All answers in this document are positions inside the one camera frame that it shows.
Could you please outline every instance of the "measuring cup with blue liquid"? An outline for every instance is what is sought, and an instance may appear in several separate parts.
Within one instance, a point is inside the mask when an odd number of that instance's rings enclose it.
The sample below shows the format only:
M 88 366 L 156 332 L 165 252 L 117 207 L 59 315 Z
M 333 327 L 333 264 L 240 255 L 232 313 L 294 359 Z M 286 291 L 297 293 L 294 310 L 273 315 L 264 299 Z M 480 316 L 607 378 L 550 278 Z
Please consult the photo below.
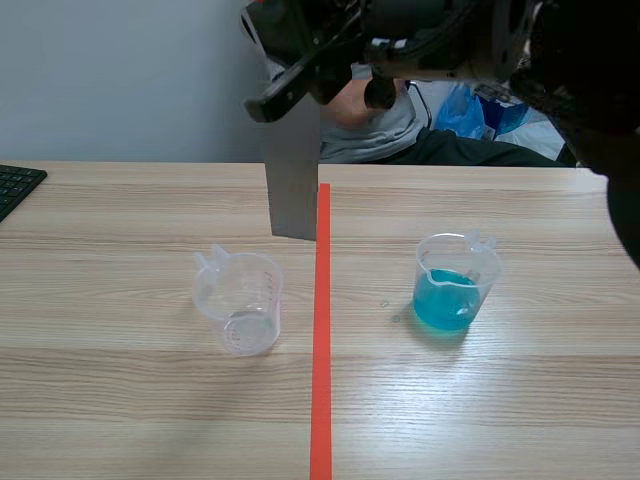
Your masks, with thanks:
M 195 257 L 193 301 L 224 347 L 244 356 L 271 348 L 280 335 L 280 267 L 265 255 L 229 254 L 219 245 L 212 245 L 211 255 Z
M 495 246 L 494 238 L 482 242 L 477 230 L 420 242 L 413 308 L 422 322 L 448 331 L 471 325 L 502 273 Z

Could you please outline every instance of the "red tape line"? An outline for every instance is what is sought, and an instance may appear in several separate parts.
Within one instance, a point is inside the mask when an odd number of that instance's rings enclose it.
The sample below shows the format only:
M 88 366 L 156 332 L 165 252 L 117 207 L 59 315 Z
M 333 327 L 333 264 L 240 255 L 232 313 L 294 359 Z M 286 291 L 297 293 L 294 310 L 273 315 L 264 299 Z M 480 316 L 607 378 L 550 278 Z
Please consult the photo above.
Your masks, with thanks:
M 331 187 L 320 184 L 311 379 L 310 480 L 331 480 Z

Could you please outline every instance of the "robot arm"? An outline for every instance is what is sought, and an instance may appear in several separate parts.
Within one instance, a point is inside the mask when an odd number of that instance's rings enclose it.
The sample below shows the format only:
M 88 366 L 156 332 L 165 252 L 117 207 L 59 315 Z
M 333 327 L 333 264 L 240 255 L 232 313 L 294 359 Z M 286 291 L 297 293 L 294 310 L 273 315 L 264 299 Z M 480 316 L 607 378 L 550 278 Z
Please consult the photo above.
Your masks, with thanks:
M 508 81 L 578 160 L 609 177 L 612 218 L 640 266 L 640 214 L 621 207 L 640 206 L 640 2 L 262 0 L 244 25 L 287 68 L 246 102 L 258 122 L 282 118 L 307 93 L 328 104 L 357 62 L 372 66 L 366 101 L 374 108 L 393 106 L 393 78 L 497 90 Z M 531 58 L 521 64 L 527 40 Z

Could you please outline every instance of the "keyboard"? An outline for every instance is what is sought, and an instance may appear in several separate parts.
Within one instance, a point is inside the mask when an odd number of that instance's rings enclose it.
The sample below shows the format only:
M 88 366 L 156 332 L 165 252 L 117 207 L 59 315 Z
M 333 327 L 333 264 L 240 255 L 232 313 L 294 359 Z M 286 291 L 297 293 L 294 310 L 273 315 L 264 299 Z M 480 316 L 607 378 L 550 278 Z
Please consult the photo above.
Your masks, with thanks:
M 0 222 L 45 178 L 44 170 L 0 165 Z

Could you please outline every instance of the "wooden table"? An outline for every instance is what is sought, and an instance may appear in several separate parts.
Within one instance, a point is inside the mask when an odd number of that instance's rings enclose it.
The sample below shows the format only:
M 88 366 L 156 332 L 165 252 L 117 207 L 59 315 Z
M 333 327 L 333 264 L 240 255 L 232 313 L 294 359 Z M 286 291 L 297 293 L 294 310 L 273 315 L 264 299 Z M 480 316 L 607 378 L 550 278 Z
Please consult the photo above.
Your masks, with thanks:
M 0 224 L 0 477 L 308 478 L 315 246 L 269 235 L 262 166 L 28 165 L 50 177 Z M 335 479 L 639 478 L 640 273 L 603 179 L 321 178 Z M 505 276 L 464 339 L 427 338 L 409 320 L 415 247 L 473 227 Z M 284 268 L 268 356 L 224 354 L 192 305 L 193 253 L 213 242 Z

